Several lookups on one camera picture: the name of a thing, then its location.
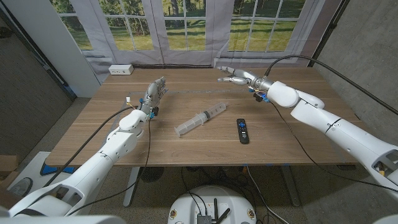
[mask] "remote control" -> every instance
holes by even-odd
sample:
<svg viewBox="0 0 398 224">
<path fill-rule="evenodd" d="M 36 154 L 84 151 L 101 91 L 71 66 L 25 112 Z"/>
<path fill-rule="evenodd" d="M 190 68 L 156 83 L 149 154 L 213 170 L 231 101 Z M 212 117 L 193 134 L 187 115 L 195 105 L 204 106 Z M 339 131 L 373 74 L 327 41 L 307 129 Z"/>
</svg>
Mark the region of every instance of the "remote control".
<svg viewBox="0 0 398 224">
<path fill-rule="evenodd" d="M 246 127 L 246 122 L 244 122 L 243 118 L 239 118 L 236 120 L 236 123 L 238 124 L 239 140 L 242 144 L 249 144 L 248 127 Z"/>
</svg>

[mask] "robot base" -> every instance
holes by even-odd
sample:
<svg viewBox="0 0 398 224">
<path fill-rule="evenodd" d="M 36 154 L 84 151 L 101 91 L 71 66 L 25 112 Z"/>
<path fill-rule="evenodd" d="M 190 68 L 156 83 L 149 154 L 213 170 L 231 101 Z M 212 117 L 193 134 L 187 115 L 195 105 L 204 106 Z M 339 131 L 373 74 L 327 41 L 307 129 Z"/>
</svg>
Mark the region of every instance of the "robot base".
<svg viewBox="0 0 398 224">
<path fill-rule="evenodd" d="M 191 195 L 186 193 L 173 203 L 169 213 L 168 224 L 256 223 L 256 214 L 253 206 L 248 200 L 231 189 L 206 185 L 192 189 L 190 192 L 200 207 L 201 215 Z M 199 195 L 205 202 L 207 217 L 205 216 L 205 205 L 195 194 Z"/>
</svg>

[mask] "syringe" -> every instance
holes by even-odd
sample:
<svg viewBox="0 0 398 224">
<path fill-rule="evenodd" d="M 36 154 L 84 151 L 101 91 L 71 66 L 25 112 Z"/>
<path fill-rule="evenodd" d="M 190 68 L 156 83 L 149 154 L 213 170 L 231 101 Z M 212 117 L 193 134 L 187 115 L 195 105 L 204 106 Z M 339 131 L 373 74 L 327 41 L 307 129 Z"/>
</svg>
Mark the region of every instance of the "syringe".
<svg viewBox="0 0 398 224">
<path fill-rule="evenodd" d="M 181 124 L 179 127 L 174 128 L 175 133 L 181 137 L 181 134 L 185 134 L 192 130 L 194 127 L 198 126 L 209 120 L 210 118 L 218 115 L 219 113 L 223 112 L 226 108 L 226 104 L 223 102 L 217 103 L 215 106 L 205 110 L 200 114 L 196 114 L 195 117 L 190 119 L 189 121 Z"/>
</svg>

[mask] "electrical outlet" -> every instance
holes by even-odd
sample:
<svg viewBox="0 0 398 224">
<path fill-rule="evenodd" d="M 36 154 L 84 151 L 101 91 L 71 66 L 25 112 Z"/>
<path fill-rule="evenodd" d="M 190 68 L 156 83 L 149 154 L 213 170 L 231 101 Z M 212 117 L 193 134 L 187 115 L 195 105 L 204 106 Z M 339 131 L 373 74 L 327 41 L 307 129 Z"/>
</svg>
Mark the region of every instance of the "electrical outlet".
<svg viewBox="0 0 398 224">
<path fill-rule="evenodd" d="M 112 75 L 130 75 L 133 70 L 132 65 L 111 65 L 109 68 Z"/>
</svg>

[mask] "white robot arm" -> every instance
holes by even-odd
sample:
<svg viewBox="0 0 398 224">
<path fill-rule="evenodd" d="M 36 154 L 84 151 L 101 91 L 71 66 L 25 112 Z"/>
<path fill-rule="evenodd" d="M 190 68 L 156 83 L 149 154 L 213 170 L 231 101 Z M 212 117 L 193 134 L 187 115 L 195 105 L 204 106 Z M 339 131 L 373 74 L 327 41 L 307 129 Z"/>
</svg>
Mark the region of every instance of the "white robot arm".
<svg viewBox="0 0 398 224">
<path fill-rule="evenodd" d="M 356 158 L 376 181 L 398 190 L 398 146 L 386 143 L 339 116 L 325 111 L 321 99 L 295 90 L 281 82 L 272 82 L 259 78 L 251 72 L 220 67 L 230 74 L 219 78 L 219 82 L 232 82 L 248 85 L 256 91 L 256 97 L 267 98 L 286 108 L 293 108 L 290 113 L 295 119 L 318 129 Z M 398 193 L 387 190 L 398 200 Z"/>
<path fill-rule="evenodd" d="M 135 148 L 142 137 L 143 125 L 157 113 L 157 105 L 166 91 L 164 77 L 151 83 L 141 107 L 120 120 L 119 127 L 108 135 L 106 144 L 93 157 L 69 178 L 24 197 L 9 210 L 10 217 L 62 217 L 92 202 L 110 168 Z M 88 213 L 88 210 L 86 207 L 73 215 Z"/>
</svg>

